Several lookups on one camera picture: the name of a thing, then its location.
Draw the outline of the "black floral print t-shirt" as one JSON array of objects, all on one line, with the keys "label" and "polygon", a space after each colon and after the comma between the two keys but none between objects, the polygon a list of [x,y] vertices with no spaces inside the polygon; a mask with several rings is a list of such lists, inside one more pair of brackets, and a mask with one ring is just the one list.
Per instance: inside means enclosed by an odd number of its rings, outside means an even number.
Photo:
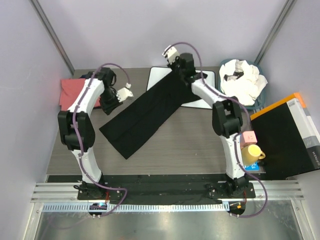
[{"label": "black floral print t-shirt", "polygon": [[127,160],[181,105],[199,99],[190,86],[170,72],[99,130]]}]

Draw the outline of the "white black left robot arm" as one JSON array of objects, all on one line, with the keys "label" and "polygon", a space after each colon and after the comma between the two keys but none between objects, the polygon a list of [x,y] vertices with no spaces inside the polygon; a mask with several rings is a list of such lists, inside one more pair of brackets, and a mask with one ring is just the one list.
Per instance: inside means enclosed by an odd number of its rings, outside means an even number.
[{"label": "white black left robot arm", "polygon": [[96,101],[107,115],[122,104],[114,88],[116,81],[117,75],[108,67],[97,73],[88,72],[73,104],[57,116],[61,142],[75,156],[82,173],[81,184],[74,186],[80,200],[102,199],[108,192],[102,187],[105,185],[104,175],[93,151],[96,133],[90,115]]}]

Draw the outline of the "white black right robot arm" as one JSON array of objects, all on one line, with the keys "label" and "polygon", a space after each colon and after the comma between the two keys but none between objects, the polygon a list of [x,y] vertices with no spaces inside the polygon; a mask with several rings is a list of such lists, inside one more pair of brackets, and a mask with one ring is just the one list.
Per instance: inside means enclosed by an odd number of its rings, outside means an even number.
[{"label": "white black right robot arm", "polygon": [[164,53],[168,67],[190,88],[193,94],[212,107],[212,128],[220,137],[226,159],[225,191],[228,197],[244,196],[249,180],[244,171],[240,136],[243,118],[235,97],[215,92],[207,84],[204,75],[196,72],[191,53]]}]

